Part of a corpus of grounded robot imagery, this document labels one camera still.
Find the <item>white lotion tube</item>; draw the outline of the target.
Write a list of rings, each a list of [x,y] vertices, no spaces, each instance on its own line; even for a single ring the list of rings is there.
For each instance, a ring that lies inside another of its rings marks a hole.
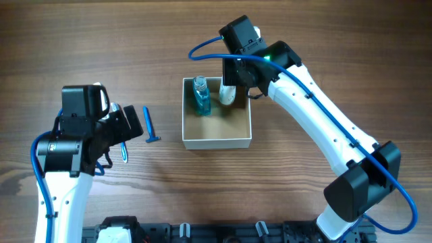
[[[219,87],[219,102],[222,105],[231,105],[236,98],[236,86],[226,86],[224,84],[224,78],[221,78]]]

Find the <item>blue mouthwash bottle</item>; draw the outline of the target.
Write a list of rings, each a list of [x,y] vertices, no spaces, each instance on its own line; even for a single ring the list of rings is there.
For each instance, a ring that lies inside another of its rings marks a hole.
[[[196,99],[197,112],[207,116],[211,114],[211,97],[207,79],[204,76],[196,76],[193,79],[193,92]]]

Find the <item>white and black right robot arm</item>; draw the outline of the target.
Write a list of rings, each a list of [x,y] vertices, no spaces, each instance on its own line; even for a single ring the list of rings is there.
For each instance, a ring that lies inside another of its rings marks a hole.
[[[226,86],[257,88],[283,107],[320,148],[335,173],[324,189],[327,206],[310,223],[290,223],[287,235],[307,242],[366,242],[360,225],[367,212],[401,188],[401,153],[392,142],[379,144],[357,128],[315,84],[306,66],[285,42],[268,45],[247,16],[219,31]]]

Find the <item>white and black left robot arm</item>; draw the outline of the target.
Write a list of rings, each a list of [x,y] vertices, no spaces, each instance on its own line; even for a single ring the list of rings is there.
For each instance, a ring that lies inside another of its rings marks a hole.
[[[110,110],[102,84],[64,86],[61,98],[52,129],[30,148],[38,187],[36,242],[81,242],[94,177],[113,166],[110,148],[143,134],[133,106]]]

